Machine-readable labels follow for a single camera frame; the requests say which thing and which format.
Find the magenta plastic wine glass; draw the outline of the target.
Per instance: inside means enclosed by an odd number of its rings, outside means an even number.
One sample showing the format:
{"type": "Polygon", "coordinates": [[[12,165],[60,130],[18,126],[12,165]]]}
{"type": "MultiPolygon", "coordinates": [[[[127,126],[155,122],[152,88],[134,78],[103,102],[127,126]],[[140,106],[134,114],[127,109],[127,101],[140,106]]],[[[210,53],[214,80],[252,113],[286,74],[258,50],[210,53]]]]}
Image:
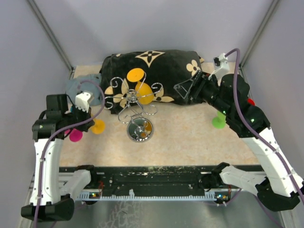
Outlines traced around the magenta plastic wine glass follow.
{"type": "Polygon", "coordinates": [[[83,133],[77,129],[68,129],[65,131],[65,137],[69,137],[72,142],[78,142],[82,139],[83,133]]]}

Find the orange plastic wine glass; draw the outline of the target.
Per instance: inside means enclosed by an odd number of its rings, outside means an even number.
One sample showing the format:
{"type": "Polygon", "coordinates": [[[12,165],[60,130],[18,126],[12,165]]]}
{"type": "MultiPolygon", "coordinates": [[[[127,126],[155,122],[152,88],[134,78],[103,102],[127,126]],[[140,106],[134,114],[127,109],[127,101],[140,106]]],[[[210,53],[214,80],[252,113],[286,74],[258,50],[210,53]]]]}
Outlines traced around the orange plastic wine glass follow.
{"type": "Polygon", "coordinates": [[[136,82],[135,91],[137,92],[139,103],[148,105],[153,101],[154,95],[151,87],[145,83],[145,79],[146,73],[141,68],[131,69],[127,73],[127,80],[136,82]]]}
{"type": "Polygon", "coordinates": [[[102,134],[105,130],[105,122],[100,119],[94,119],[94,124],[89,128],[89,130],[94,134],[102,134]]]}

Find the green plastic wine glass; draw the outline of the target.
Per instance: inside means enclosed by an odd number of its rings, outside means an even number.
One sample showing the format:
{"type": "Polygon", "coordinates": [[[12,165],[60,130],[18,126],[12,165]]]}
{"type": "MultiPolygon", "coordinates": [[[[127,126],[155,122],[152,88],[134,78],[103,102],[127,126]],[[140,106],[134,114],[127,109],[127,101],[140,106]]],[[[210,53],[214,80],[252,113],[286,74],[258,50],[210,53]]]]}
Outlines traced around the green plastic wine glass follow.
{"type": "Polygon", "coordinates": [[[212,119],[211,123],[215,128],[223,129],[226,125],[226,116],[222,112],[217,111],[217,116],[212,119]]]}

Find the red plastic wine glass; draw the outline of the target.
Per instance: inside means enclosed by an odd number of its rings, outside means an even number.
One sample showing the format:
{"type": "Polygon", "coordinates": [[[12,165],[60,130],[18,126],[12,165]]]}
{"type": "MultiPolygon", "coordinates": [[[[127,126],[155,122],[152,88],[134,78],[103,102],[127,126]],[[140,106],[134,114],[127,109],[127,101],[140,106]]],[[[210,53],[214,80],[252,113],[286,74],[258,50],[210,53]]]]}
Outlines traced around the red plastic wine glass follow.
{"type": "Polygon", "coordinates": [[[255,102],[251,99],[251,98],[248,98],[247,99],[247,102],[253,106],[255,106],[255,102]]]}

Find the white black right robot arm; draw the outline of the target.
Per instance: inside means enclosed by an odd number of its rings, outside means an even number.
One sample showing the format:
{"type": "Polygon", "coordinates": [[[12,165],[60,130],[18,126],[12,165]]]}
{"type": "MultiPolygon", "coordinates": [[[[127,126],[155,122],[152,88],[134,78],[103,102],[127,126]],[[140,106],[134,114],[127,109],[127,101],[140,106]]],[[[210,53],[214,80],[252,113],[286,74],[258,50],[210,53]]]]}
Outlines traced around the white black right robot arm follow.
{"type": "Polygon", "coordinates": [[[183,99],[206,102],[224,114],[226,124],[251,149],[265,172],[258,175],[222,162],[201,177],[202,188],[233,185],[274,212],[292,210],[300,203],[304,180],[284,156],[264,112],[248,101],[250,86],[241,75],[226,74],[218,82],[215,75],[199,71],[173,88],[183,99]]]}

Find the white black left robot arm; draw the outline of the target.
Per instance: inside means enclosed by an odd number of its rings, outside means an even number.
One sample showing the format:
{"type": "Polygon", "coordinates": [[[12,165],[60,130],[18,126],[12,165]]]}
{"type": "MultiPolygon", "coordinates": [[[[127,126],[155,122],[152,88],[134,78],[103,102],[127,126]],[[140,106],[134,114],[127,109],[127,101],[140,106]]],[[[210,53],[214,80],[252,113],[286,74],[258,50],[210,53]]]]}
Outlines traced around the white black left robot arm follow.
{"type": "Polygon", "coordinates": [[[81,165],[63,188],[59,187],[59,162],[65,131],[87,132],[94,125],[89,105],[92,94],[78,94],[70,113],[67,98],[66,94],[47,95],[46,116],[39,117],[32,126],[35,178],[32,195],[28,205],[21,208],[21,216],[34,222],[69,221],[81,191],[85,187],[92,189],[99,182],[93,165],[81,165]]]}

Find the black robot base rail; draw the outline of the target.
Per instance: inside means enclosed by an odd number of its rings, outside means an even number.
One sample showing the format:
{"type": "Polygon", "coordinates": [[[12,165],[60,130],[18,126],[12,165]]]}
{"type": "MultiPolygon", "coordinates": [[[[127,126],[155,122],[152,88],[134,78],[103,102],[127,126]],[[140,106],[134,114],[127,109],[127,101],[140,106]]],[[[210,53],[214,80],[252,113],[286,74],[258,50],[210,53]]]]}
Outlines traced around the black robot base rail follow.
{"type": "Polygon", "coordinates": [[[95,167],[93,182],[78,200],[98,201],[205,201],[228,204],[241,190],[216,186],[205,176],[212,166],[95,167]]]}

